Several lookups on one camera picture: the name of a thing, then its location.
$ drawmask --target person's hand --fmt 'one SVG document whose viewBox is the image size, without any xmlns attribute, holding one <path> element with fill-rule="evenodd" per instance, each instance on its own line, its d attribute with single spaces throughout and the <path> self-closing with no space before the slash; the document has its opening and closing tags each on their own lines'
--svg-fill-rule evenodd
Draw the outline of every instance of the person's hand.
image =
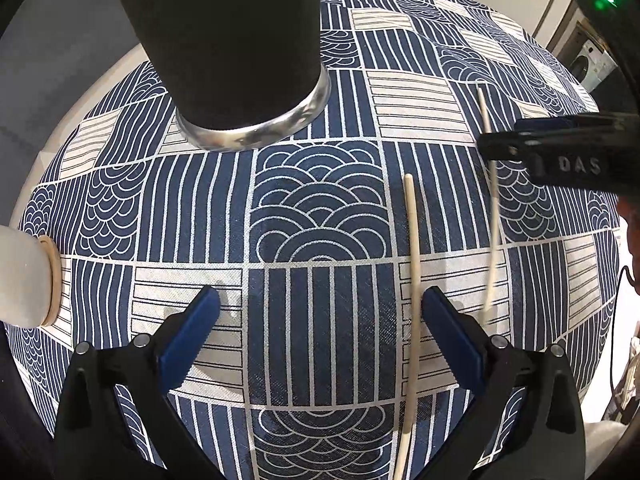
<svg viewBox="0 0 640 480">
<path fill-rule="evenodd" d="M 638 278 L 640 278 L 640 216 L 636 208 L 623 196 L 618 199 L 616 209 L 628 224 L 626 228 L 626 245 L 633 257 L 631 269 L 636 281 L 636 294 L 640 294 L 640 282 L 638 282 Z"/>
</svg>

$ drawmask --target washing machine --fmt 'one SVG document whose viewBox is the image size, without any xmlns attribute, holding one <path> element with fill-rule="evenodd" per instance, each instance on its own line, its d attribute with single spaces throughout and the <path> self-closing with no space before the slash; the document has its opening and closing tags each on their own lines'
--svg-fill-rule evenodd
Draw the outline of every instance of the washing machine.
<svg viewBox="0 0 640 480">
<path fill-rule="evenodd" d="M 602 50 L 594 41 L 586 40 L 569 66 L 569 72 L 587 92 L 591 92 L 616 66 L 606 50 Z"/>
</svg>

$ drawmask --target blue and white patterned tablecloth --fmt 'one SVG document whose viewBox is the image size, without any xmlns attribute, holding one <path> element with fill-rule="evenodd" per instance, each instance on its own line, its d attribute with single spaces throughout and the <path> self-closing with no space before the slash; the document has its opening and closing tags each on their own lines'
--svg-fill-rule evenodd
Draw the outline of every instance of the blue and white patterned tablecloth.
<svg viewBox="0 0 640 480">
<path fill-rule="evenodd" d="M 244 153 L 192 147 L 144 62 L 60 149 L 20 228 L 60 248 L 61 316 L 44 330 L 6 327 L 49 431 L 76 343 L 126 344 L 211 284 L 220 320 L 169 398 L 225 476 L 392 474 L 409 332 L 402 175 L 417 183 L 424 285 L 476 312 L 489 259 L 476 82 L 486 82 L 495 130 L 596 107 L 520 26 L 473 0 L 322 0 L 321 14 L 332 94 L 291 139 Z M 487 330 L 527 349 L 565 345 L 582 389 L 609 325 L 614 198 L 532 186 L 520 164 L 498 164 L 498 174 Z M 469 402 L 422 335 L 409 477 Z M 127 390 L 119 394 L 141 452 L 159 463 Z"/>
</svg>

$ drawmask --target black tumbler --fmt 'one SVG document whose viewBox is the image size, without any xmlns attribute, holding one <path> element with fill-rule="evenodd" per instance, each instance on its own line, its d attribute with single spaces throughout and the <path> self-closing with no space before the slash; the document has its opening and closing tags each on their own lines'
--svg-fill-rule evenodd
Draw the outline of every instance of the black tumbler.
<svg viewBox="0 0 640 480">
<path fill-rule="evenodd" d="M 320 0 L 120 1 L 194 145 L 271 144 L 326 105 Z"/>
</svg>

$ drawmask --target gray floor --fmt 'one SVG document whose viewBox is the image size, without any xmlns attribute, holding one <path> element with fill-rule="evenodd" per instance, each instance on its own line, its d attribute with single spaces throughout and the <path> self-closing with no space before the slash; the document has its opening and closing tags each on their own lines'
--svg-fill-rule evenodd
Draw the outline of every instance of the gray floor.
<svg viewBox="0 0 640 480">
<path fill-rule="evenodd" d="M 60 119 L 137 43 L 118 0 L 25 0 L 0 38 L 0 224 Z"/>
</svg>

